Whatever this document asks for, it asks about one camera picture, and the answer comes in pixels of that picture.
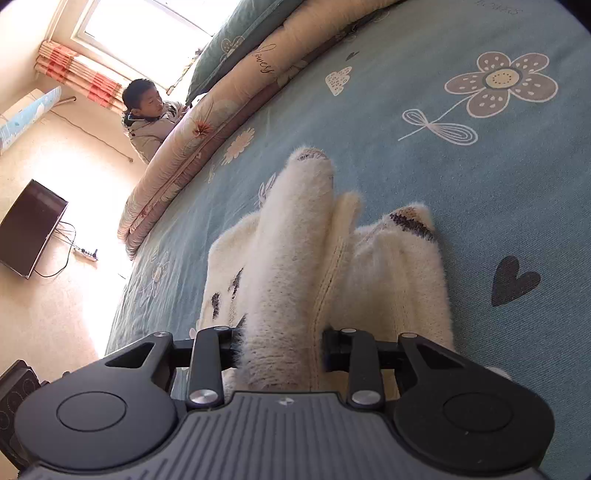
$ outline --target curtain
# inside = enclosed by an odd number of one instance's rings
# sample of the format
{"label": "curtain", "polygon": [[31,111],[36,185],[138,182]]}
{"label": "curtain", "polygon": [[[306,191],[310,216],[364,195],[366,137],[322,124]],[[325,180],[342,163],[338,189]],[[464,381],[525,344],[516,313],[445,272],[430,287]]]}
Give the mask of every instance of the curtain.
{"label": "curtain", "polygon": [[39,48],[35,70],[71,87],[100,106],[122,114],[121,94],[130,80],[54,41]]}

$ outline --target television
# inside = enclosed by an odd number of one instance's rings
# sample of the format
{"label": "television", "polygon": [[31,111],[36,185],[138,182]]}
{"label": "television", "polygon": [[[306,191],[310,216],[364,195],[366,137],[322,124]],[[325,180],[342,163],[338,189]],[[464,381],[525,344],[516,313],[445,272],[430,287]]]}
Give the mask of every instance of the television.
{"label": "television", "polygon": [[29,278],[67,205],[31,180],[0,223],[0,262]]}

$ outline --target pillow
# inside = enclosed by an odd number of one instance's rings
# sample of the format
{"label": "pillow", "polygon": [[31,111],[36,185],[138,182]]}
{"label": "pillow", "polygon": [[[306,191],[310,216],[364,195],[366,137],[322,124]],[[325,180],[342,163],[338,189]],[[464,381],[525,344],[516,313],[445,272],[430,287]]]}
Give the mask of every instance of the pillow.
{"label": "pillow", "polygon": [[241,0],[199,56],[187,104],[208,92],[279,27],[303,0]]}

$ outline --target window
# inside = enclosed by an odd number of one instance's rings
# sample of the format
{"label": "window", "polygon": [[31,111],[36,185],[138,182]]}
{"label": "window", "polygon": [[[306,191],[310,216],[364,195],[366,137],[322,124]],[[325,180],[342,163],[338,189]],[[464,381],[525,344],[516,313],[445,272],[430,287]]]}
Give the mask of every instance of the window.
{"label": "window", "polygon": [[238,1],[92,0],[77,37],[166,89]]}

